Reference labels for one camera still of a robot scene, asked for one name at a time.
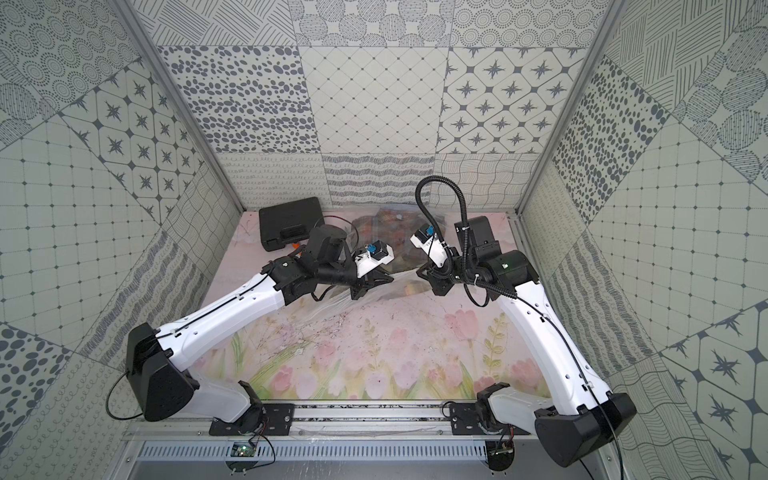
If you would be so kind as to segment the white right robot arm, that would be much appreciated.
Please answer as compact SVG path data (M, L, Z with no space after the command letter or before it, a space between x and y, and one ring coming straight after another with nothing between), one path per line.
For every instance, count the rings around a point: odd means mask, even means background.
M568 467L616 440L636 415L626 393L614 393L590 367L551 307L533 265L513 250L465 270L458 255L417 272L432 292L444 296L455 285L485 290L522 335L549 388L544 400L504 382L476 395L476 411L488 432L519 427L535 434L550 458Z

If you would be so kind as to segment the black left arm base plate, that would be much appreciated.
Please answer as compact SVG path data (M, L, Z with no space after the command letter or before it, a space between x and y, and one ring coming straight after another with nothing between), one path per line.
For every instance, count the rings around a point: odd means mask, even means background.
M236 436L260 432L266 436L288 436L296 405L292 403L266 403L250 407L233 423L214 418L210 436Z

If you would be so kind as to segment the aluminium mounting rail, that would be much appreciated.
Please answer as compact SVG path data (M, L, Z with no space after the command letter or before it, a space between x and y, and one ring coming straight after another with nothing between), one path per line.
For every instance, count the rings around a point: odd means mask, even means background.
M449 421L441 413L446 401L273 401L296 405L288 436L266 436L270 440L431 440L491 435L453 436ZM158 422L132 421L126 440L224 440L246 439L252 434L210 436L213 419L201 416L174 416Z

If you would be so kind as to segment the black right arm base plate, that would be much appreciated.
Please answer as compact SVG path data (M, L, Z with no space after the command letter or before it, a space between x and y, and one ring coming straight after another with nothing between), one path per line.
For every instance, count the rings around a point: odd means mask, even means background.
M446 401L441 413L449 421L453 436L478 436L494 434L482 425L474 402Z

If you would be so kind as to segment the yellow plaid shirt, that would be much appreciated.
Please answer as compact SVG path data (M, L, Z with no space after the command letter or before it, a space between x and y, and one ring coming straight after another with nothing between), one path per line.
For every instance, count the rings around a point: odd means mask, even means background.
M413 296L425 292L430 292L431 287L427 282L408 280L404 284L404 296Z

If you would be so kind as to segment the black plastic tool case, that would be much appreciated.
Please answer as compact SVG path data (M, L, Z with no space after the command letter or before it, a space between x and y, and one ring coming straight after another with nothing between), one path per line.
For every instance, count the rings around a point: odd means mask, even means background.
M272 252L309 238L311 230L324 224L318 197L308 197L258 211L263 248Z

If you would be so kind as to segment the red plaid shirt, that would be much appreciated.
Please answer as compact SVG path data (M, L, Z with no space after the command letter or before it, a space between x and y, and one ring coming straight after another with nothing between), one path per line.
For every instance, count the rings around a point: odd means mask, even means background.
M390 273L415 270L425 263L426 254L412 245L410 237L426 222L418 208L396 205L368 209L352 219L363 243L381 240L393 248L395 258L386 265Z

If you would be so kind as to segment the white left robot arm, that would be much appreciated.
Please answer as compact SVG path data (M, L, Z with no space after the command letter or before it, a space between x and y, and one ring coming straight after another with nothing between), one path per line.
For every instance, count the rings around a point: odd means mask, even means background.
M393 282L384 267L391 247L368 246L344 263L321 262L308 253L278 258L248 282L212 304L159 328L147 323L129 334L126 378L149 422L186 413L215 419L241 433L261 422L262 402L245 381L235 386L193 372L195 362L221 341L277 311L320 284L346 286L353 299Z

